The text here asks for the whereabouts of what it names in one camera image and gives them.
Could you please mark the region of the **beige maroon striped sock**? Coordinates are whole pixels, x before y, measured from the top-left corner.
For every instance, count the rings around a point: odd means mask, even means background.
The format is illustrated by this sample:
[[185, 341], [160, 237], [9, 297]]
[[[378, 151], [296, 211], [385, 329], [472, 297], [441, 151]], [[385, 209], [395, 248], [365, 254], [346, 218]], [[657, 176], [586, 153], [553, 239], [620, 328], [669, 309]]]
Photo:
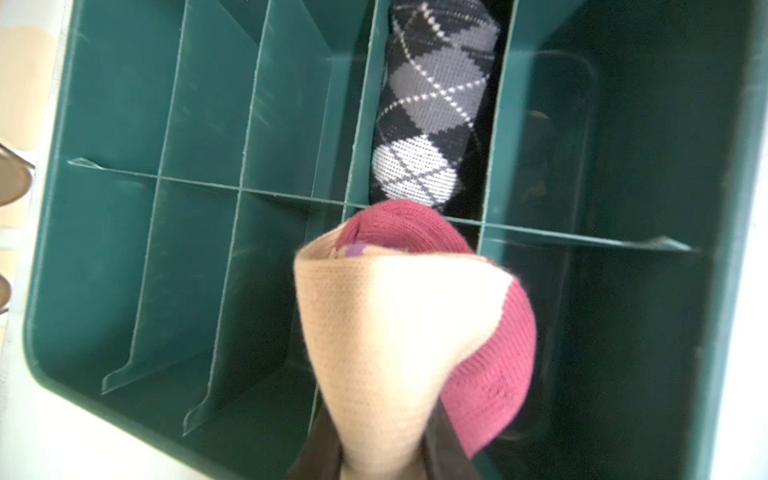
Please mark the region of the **beige maroon striped sock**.
[[536, 351], [528, 296], [436, 211], [364, 209], [303, 247], [294, 278], [340, 479], [427, 479], [438, 400], [471, 461], [519, 412]]

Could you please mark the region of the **green compartment tray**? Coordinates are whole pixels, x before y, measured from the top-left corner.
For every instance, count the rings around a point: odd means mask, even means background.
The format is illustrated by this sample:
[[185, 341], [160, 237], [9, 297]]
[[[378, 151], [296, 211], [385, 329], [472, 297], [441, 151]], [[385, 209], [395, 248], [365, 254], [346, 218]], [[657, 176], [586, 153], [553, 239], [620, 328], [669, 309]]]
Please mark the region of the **green compartment tray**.
[[[493, 1], [466, 205], [539, 344], [494, 479], [703, 479], [766, 126], [763, 1]], [[388, 1], [77, 1], [27, 304], [46, 388], [219, 479], [320, 396], [304, 243], [368, 202]]]

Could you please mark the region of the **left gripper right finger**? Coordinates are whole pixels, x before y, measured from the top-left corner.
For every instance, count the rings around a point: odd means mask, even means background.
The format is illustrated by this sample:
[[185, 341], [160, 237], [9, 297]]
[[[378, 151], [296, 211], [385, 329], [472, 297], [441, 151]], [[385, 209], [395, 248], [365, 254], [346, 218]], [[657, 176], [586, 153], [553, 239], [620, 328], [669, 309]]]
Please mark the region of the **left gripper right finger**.
[[480, 474], [465, 453], [441, 400], [437, 401], [427, 421], [421, 453], [429, 480], [480, 480]]

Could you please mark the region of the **black argyle sock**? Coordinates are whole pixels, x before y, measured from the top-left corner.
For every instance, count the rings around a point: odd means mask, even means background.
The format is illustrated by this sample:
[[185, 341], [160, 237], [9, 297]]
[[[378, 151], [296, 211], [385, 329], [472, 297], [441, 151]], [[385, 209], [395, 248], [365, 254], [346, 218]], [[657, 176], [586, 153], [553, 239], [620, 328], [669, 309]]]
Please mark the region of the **black argyle sock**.
[[477, 214], [501, 37], [495, 1], [394, 1], [374, 124], [369, 201]]

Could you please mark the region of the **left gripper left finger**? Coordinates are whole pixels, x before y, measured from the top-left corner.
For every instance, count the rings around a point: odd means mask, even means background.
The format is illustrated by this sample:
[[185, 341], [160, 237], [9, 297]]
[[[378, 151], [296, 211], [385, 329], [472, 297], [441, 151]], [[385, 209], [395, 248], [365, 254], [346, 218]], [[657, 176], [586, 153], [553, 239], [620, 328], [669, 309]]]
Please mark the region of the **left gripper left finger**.
[[309, 436], [286, 473], [287, 480], [339, 480], [342, 444], [333, 420], [323, 405]]

